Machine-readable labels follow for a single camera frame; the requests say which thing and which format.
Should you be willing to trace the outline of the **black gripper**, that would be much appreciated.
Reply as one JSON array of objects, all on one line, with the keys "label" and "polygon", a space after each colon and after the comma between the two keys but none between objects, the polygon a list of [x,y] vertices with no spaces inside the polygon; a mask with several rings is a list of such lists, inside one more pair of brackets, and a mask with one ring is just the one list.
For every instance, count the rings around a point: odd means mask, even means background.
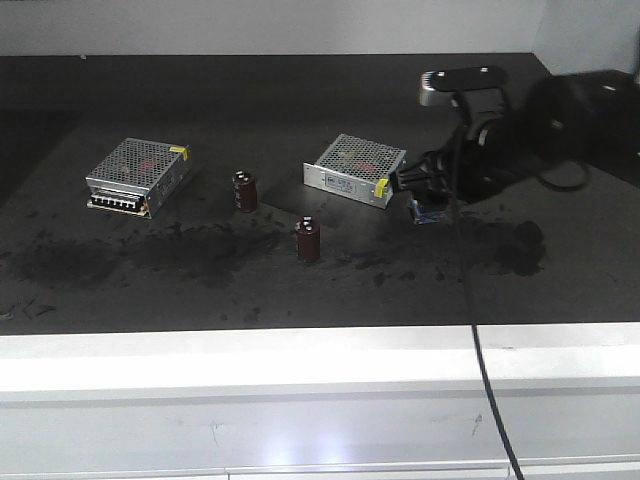
[{"label": "black gripper", "polygon": [[530,147],[524,125],[515,117],[487,122],[471,139],[455,135],[429,152],[425,165],[396,169],[394,193],[410,192],[413,215],[436,215],[448,208],[452,195],[476,203],[540,173],[540,158]]}]

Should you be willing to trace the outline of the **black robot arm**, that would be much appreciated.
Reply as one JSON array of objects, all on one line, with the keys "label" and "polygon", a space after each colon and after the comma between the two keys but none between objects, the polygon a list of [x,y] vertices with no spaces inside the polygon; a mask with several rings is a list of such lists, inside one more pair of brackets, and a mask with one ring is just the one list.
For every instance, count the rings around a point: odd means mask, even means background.
[{"label": "black robot arm", "polygon": [[460,123],[439,149],[390,176],[416,208],[451,197],[476,203],[562,162],[595,166],[639,183],[639,78],[617,70],[552,75],[536,82],[519,108],[498,66],[432,70],[420,78],[419,101],[446,99]]}]

